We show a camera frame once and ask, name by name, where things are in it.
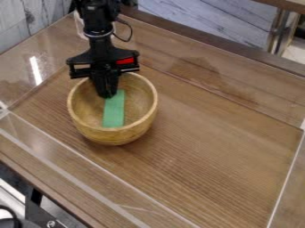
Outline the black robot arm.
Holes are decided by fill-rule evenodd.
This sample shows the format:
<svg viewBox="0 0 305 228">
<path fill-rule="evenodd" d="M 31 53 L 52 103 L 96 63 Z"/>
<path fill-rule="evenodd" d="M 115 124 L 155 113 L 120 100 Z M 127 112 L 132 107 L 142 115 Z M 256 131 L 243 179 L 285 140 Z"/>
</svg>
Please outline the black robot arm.
<svg viewBox="0 0 305 228">
<path fill-rule="evenodd" d="M 139 71 L 136 50 L 114 46 L 114 22 L 119 21 L 131 29 L 130 24 L 118 18 L 120 0 L 74 0 L 78 13 L 83 19 L 83 34 L 88 38 L 90 49 L 67 60 L 71 79 L 91 79 L 96 93 L 103 98 L 116 94 L 119 77 L 126 72 Z"/>
</svg>

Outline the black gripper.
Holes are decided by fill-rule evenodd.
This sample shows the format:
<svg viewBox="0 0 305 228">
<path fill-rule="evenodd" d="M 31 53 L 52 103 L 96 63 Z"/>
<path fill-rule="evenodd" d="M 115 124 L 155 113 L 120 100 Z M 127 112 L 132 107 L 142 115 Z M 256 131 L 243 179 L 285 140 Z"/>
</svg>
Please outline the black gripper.
<svg viewBox="0 0 305 228">
<path fill-rule="evenodd" d="M 90 49 L 66 61 L 70 66 L 71 79 L 90 77 L 100 97 L 116 94 L 119 76 L 126 72 L 139 71 L 136 50 L 115 47 L 110 36 L 90 36 Z M 118 65 L 124 58 L 135 58 L 134 64 Z"/>
</svg>

